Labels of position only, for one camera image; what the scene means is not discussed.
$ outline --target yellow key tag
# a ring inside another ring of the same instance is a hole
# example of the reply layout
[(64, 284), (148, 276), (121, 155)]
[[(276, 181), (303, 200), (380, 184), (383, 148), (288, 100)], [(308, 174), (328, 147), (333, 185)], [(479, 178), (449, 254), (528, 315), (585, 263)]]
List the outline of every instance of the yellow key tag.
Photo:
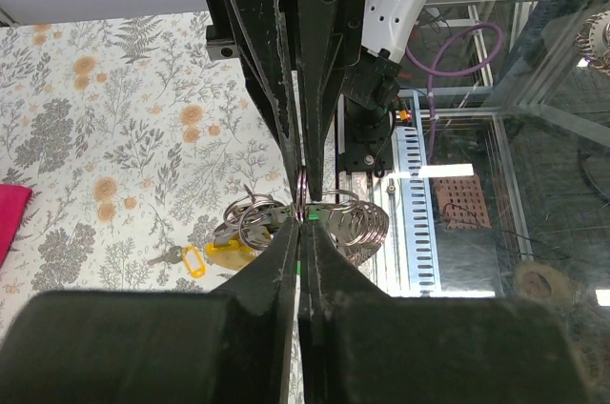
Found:
[(216, 247), (213, 242), (206, 245), (206, 255), (213, 263), (232, 271), (241, 271), (252, 263), (256, 259), (253, 251), (235, 239), (221, 247)]
[(201, 278), (206, 273), (206, 263), (197, 247), (189, 245), (182, 249), (182, 261), (187, 265), (189, 274), (194, 278)]

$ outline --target white light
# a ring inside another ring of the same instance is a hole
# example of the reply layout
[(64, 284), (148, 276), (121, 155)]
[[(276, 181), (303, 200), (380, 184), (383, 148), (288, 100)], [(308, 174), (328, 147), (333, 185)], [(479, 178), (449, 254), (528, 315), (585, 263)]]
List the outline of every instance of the white light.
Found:
[(601, 306), (610, 306), (610, 290), (595, 290), (598, 297), (598, 304)]
[(422, 166), (419, 171), (396, 172), (390, 178), (437, 178), (437, 177), (472, 177), (475, 174), (472, 164), (438, 164)]
[(494, 297), (494, 292), (486, 292), (483, 290), (465, 290), (463, 292), (431, 292), (432, 297)]

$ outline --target perforated metal strip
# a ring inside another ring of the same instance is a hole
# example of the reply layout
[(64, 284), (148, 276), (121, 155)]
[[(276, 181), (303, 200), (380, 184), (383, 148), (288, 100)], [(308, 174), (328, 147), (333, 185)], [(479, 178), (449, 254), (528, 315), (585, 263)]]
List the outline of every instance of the perforated metal strip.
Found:
[(430, 180), (419, 177), (425, 164), (425, 146), (417, 101), (415, 128), (397, 128), (400, 196), (405, 221), (407, 264), (412, 295), (428, 296), (440, 290), (437, 241), (432, 215)]

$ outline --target brown perforated board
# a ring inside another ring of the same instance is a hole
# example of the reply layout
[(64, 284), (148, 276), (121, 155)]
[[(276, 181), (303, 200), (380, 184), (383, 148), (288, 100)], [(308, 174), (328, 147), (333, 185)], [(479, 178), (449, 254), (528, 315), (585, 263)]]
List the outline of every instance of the brown perforated board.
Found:
[(477, 175), (445, 177), (433, 181), (438, 210), (450, 230), (491, 228), (483, 190)]

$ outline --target floral tablecloth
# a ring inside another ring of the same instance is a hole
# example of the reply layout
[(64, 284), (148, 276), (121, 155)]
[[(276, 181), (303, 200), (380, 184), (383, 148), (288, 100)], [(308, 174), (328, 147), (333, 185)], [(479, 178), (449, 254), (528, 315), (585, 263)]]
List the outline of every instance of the floral tablecloth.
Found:
[[(289, 201), (238, 61), (205, 51), (209, 23), (201, 12), (0, 29), (0, 180), (34, 192), (0, 269), (1, 335), (45, 290), (209, 291), (232, 273), (208, 263), (195, 280), (147, 261), (202, 247), (243, 184)], [(326, 155), (333, 186), (332, 140)], [(293, 402), (299, 381), (295, 366)]]

